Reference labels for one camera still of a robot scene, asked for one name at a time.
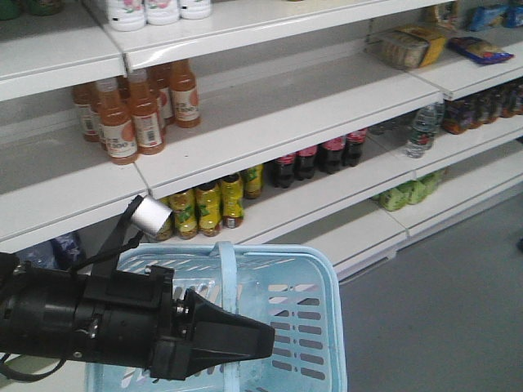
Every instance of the bottle cap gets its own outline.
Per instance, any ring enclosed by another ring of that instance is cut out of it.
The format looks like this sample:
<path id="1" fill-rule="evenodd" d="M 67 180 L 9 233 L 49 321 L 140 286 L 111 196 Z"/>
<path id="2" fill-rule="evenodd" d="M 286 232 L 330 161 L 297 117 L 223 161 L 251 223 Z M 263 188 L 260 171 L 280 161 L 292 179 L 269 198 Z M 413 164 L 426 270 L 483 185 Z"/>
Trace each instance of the bottle cap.
<path id="1" fill-rule="evenodd" d="M 145 68 L 135 69 L 129 74 L 129 76 L 127 76 L 127 80 L 130 83 L 145 82 L 147 80 L 147 70 Z"/>
<path id="2" fill-rule="evenodd" d="M 96 89 L 100 92 L 114 91 L 118 88 L 116 78 L 107 78 L 96 81 Z"/>

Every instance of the blue package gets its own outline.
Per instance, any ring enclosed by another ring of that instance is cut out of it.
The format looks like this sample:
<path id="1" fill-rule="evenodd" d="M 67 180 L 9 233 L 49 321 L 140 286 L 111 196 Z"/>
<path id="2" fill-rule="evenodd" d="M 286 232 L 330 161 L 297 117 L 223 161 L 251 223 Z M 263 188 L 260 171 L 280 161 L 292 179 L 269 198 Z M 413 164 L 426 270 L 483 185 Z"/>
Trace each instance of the blue package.
<path id="1" fill-rule="evenodd" d="M 451 38 L 448 47 L 482 65 L 497 64 L 514 57 L 500 47 L 476 37 Z"/>
<path id="2" fill-rule="evenodd" d="M 500 26 L 503 23 L 503 17 L 507 9 L 508 6 L 504 5 L 478 7 L 474 12 L 468 29 L 470 31 L 481 31 Z"/>
<path id="3" fill-rule="evenodd" d="M 523 26 L 523 6 L 508 8 L 505 26 L 510 28 Z"/>

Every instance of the orange juice bottle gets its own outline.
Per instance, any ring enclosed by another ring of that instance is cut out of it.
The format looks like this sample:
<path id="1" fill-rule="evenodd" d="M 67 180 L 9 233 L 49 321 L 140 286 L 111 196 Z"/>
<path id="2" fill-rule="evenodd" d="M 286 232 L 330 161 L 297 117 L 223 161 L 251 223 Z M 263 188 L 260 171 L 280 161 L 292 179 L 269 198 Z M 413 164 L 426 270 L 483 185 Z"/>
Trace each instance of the orange juice bottle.
<path id="1" fill-rule="evenodd" d="M 107 154 L 117 165 L 133 163 L 138 158 L 138 147 L 129 109 L 122 102 L 116 78 L 96 82 L 100 95 L 100 121 L 107 144 Z"/>
<path id="2" fill-rule="evenodd" d="M 73 102 L 76 107 L 80 126 L 82 127 L 83 139 L 87 141 L 98 141 L 98 132 L 94 128 L 89 110 L 91 105 L 91 88 L 89 87 L 89 83 L 73 86 Z"/>
<path id="3" fill-rule="evenodd" d="M 150 67 L 151 78 L 156 82 L 161 100 L 160 113 L 165 123 L 174 123 L 174 110 L 172 108 L 171 93 L 169 92 L 169 78 L 171 77 L 171 65 L 169 63 L 154 65 Z"/>
<path id="4" fill-rule="evenodd" d="M 174 105 L 174 123 L 182 128 L 196 127 L 200 123 L 196 77 L 191 72 L 189 60 L 171 64 L 171 98 Z"/>
<path id="5" fill-rule="evenodd" d="M 159 121 L 159 109 L 156 98 L 150 92 L 147 72 L 137 69 L 129 74 L 128 107 L 136 129 L 138 151 L 145 155 L 157 154 L 163 150 L 162 128 Z"/>

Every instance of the water bottle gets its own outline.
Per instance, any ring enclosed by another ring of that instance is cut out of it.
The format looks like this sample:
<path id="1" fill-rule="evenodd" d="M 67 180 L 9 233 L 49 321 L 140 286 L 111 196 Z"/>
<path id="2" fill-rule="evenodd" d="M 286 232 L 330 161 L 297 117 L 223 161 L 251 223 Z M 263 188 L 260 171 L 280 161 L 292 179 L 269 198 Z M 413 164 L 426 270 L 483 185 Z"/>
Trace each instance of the water bottle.
<path id="1" fill-rule="evenodd" d="M 436 126 L 436 106 L 434 104 L 421 108 L 414 118 L 405 154 L 411 158 L 421 158 L 427 149 L 427 143 Z"/>

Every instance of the white bottle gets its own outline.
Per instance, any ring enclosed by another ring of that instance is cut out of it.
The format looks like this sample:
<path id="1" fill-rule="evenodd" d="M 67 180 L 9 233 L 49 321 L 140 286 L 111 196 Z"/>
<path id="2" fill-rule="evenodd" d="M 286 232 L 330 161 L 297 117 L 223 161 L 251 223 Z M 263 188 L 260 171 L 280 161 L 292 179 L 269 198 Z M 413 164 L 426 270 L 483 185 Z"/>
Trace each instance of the white bottle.
<path id="1" fill-rule="evenodd" d="M 118 31 L 133 31 L 145 26 L 141 0 L 107 0 L 109 25 Z"/>
<path id="2" fill-rule="evenodd" d="M 180 15 L 184 19 L 207 18 L 211 10 L 211 0 L 180 0 Z"/>
<path id="3" fill-rule="evenodd" d="M 145 0 L 145 15 L 150 25 L 169 25 L 180 19 L 178 0 Z"/>

